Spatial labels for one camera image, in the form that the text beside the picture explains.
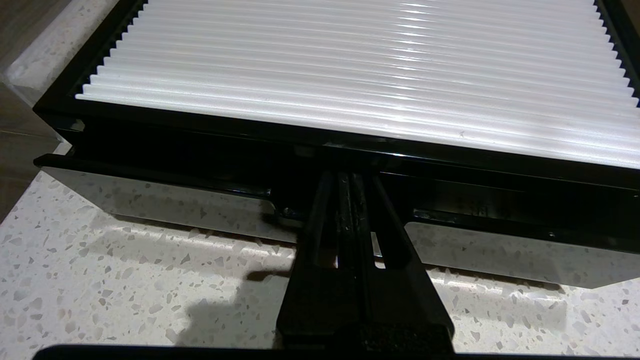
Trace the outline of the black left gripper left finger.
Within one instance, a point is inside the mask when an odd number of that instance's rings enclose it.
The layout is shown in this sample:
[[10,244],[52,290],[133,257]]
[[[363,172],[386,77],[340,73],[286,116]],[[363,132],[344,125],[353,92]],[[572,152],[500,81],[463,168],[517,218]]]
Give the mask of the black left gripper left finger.
[[276,321],[284,347],[328,347],[359,319],[349,207],[339,200],[340,188],[336,174],[321,174],[298,236]]

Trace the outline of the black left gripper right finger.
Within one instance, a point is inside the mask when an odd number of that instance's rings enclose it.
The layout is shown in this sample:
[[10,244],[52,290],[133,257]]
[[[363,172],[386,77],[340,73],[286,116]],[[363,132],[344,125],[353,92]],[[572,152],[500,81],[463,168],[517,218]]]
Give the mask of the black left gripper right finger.
[[381,180],[352,174],[350,189],[368,346],[452,346],[455,326]]

